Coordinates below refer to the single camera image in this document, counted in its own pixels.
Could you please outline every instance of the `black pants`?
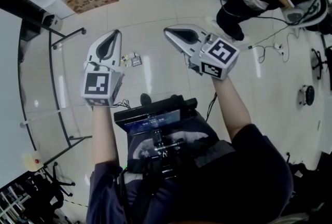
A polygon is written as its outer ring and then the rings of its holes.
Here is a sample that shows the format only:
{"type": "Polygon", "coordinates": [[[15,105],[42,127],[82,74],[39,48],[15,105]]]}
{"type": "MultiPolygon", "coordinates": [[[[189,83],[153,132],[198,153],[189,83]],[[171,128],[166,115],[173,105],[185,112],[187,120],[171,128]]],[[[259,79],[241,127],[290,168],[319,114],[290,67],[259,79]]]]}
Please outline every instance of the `black pants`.
{"type": "Polygon", "coordinates": [[[248,20],[250,17],[256,17],[264,13],[264,10],[257,11],[251,9],[243,0],[227,0],[224,7],[217,14],[217,23],[223,31],[235,40],[243,40],[244,34],[239,23],[248,20]],[[244,17],[235,17],[227,12],[244,17]]]}

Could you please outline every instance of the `cable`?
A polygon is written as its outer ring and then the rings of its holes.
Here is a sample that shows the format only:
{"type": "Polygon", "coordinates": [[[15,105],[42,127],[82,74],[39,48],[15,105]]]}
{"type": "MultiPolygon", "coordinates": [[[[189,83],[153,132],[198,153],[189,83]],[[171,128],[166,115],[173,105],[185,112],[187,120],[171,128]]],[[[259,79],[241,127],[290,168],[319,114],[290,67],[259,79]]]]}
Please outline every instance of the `cable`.
{"type": "MultiPolygon", "coordinates": [[[[299,30],[298,35],[296,35],[296,34],[293,33],[293,32],[289,32],[289,33],[287,34],[287,36],[286,36],[286,39],[287,39],[287,50],[288,50],[288,56],[287,56],[287,59],[284,59],[284,53],[283,53],[283,52],[282,52],[282,54],[281,54],[281,56],[282,56],[282,61],[283,61],[284,63],[287,63],[287,62],[289,61],[289,56],[290,56],[290,48],[289,48],[289,39],[288,39],[288,37],[289,37],[289,35],[294,35],[295,38],[298,39],[299,36],[300,36],[300,31],[301,31],[301,30],[299,30]]],[[[249,49],[253,49],[253,48],[257,48],[257,47],[261,47],[261,48],[263,48],[263,54],[262,54],[260,57],[258,57],[258,62],[259,62],[260,64],[263,63],[264,60],[265,60],[265,55],[266,55],[266,49],[267,49],[267,48],[272,48],[272,49],[275,50],[275,51],[280,50],[280,49],[276,48],[274,45],[273,45],[273,46],[254,45],[254,46],[249,46],[249,49]]]]}
{"type": "Polygon", "coordinates": [[[207,114],[206,114],[206,122],[208,121],[209,117],[210,117],[210,113],[211,113],[211,110],[212,110],[212,107],[213,107],[213,104],[214,102],[216,101],[217,99],[217,92],[214,93],[214,96],[213,96],[213,99],[211,100],[210,104],[209,104],[209,107],[207,109],[207,114]]]}
{"type": "Polygon", "coordinates": [[[257,44],[260,44],[262,41],[271,38],[272,36],[276,35],[276,34],[279,33],[280,31],[283,31],[284,29],[286,29],[286,28],[288,28],[288,27],[289,27],[289,25],[287,25],[286,27],[283,27],[282,29],[280,29],[280,30],[278,30],[277,32],[275,32],[275,33],[273,33],[272,35],[270,35],[269,37],[260,40],[259,42],[255,43],[255,44],[253,45],[253,47],[255,47],[257,44]]]}
{"type": "Polygon", "coordinates": [[[186,62],[186,55],[185,55],[185,53],[183,53],[183,57],[184,57],[184,59],[185,59],[185,64],[186,64],[186,65],[189,65],[189,63],[186,62]]]}
{"type": "Polygon", "coordinates": [[[117,107],[124,107],[127,109],[131,109],[129,101],[126,99],[123,99],[122,102],[118,102],[116,104],[113,104],[113,106],[111,106],[110,108],[117,108],[117,107]]]}
{"type": "Polygon", "coordinates": [[[93,71],[99,71],[100,67],[106,67],[108,69],[108,71],[114,72],[114,69],[108,67],[107,65],[97,64],[96,62],[93,62],[93,61],[85,61],[84,64],[85,64],[84,71],[87,69],[88,64],[92,64],[94,66],[93,71]]]}
{"type": "Polygon", "coordinates": [[[220,4],[222,5],[222,9],[224,9],[224,11],[231,15],[231,16],[234,16],[234,17],[238,17],[238,18],[246,18],[246,19],[251,19],[251,18],[257,18],[257,19],[275,19],[275,20],[278,20],[278,21],[282,21],[284,22],[285,24],[287,24],[287,26],[289,25],[298,25],[309,13],[310,13],[310,10],[311,8],[313,7],[313,5],[316,3],[317,0],[314,0],[312,2],[312,4],[310,5],[310,7],[308,8],[307,12],[297,21],[293,22],[293,23],[288,23],[286,22],[285,20],[282,20],[282,19],[278,19],[278,18],[275,18],[275,17],[252,17],[252,16],[239,16],[239,15],[235,15],[235,14],[232,14],[230,12],[228,12],[225,8],[224,8],[224,4],[223,4],[223,1],[220,0],[220,4]]]}

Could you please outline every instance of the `white tiled floor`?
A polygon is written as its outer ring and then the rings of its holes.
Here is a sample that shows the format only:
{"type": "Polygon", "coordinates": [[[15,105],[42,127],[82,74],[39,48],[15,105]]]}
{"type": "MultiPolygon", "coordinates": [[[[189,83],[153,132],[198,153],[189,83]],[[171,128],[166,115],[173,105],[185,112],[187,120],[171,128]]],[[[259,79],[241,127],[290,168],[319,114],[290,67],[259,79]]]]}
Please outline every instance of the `white tiled floor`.
{"type": "MultiPolygon", "coordinates": [[[[62,33],[70,33],[84,26],[86,35],[76,35],[53,51],[54,79],[59,104],[69,135],[86,136],[92,133],[92,113],[82,106],[80,83],[83,62],[90,45],[103,33],[112,29],[122,32],[122,54],[139,53],[143,65],[125,68],[125,78],[118,100],[128,99],[132,107],[139,106],[139,97],[145,92],[153,101],[172,94],[182,94],[185,99],[195,97],[198,111],[205,116],[213,97],[211,79],[188,70],[184,57],[165,39],[163,29],[177,23],[197,24],[213,32],[204,21],[206,15],[216,15],[219,0],[120,0],[92,11],[74,15],[64,20],[62,33]]],[[[279,10],[264,16],[280,17],[279,10]]],[[[270,19],[251,19],[241,24],[254,44],[277,31],[283,23],[270,19]]],[[[319,151],[316,149],[319,131],[317,125],[323,113],[323,82],[317,82],[311,71],[312,47],[322,49],[320,38],[310,32],[301,32],[298,39],[289,36],[286,29],[275,37],[283,44],[285,59],[272,49],[267,49],[263,64],[257,62],[262,49],[242,51],[237,65],[230,73],[235,88],[249,109],[252,120],[271,139],[285,156],[291,153],[292,161],[304,161],[309,168],[316,165],[319,151]],[[302,85],[314,85],[315,102],[311,107],[298,107],[297,91],[302,85]]],[[[271,45],[272,38],[264,41],[271,45]]],[[[43,33],[28,46],[22,64],[22,88],[25,93],[25,110],[28,118],[37,118],[55,110],[53,100],[47,34],[43,33]]],[[[227,131],[217,103],[210,115],[209,124],[219,137],[228,140],[227,131]]],[[[124,131],[114,126],[121,165],[126,164],[127,138],[124,131]]],[[[45,159],[61,151],[66,141],[61,132],[57,115],[45,117],[31,124],[34,140],[45,159]]],[[[87,179],[93,170],[91,140],[88,139],[61,156],[61,174],[76,182],[71,188],[74,196],[68,200],[87,205],[89,187],[87,179]]],[[[86,208],[67,203],[62,208],[72,219],[84,222],[86,208]]]]}

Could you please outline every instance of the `strap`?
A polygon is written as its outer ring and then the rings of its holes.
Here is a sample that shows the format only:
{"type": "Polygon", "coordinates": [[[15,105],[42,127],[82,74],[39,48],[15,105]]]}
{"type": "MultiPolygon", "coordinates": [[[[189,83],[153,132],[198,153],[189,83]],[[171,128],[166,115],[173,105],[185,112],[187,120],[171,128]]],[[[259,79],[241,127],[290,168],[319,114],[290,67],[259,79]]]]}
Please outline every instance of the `strap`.
{"type": "Polygon", "coordinates": [[[158,191],[161,179],[161,177],[150,177],[142,181],[131,208],[133,224],[142,224],[144,222],[151,198],[158,191]]]}

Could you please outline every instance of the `small electronic component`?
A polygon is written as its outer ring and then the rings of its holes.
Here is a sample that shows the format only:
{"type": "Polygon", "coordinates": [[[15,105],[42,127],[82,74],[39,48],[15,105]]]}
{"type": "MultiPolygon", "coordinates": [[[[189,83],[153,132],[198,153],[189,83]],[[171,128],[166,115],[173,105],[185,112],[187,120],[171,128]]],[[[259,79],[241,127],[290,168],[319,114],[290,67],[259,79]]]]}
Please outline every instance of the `small electronic component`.
{"type": "Polygon", "coordinates": [[[134,58],[131,59],[131,63],[133,66],[138,66],[142,64],[142,60],[140,56],[135,56],[134,58]]]}

